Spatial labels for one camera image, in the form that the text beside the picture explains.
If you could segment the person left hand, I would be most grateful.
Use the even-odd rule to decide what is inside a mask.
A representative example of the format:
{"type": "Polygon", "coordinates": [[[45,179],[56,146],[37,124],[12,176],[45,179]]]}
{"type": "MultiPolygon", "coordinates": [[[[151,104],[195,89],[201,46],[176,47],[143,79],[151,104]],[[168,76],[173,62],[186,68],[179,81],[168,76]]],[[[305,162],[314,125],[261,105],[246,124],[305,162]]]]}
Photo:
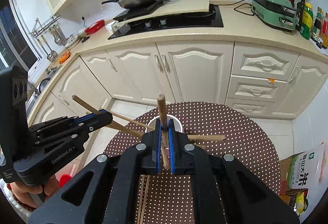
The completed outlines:
{"type": "Polygon", "coordinates": [[[25,185],[22,181],[16,181],[10,184],[11,189],[15,197],[32,208],[37,208],[38,205],[30,197],[31,194],[45,193],[44,200],[47,201],[51,196],[53,196],[59,190],[59,182],[55,175],[51,176],[43,186],[30,187],[25,185]]]}

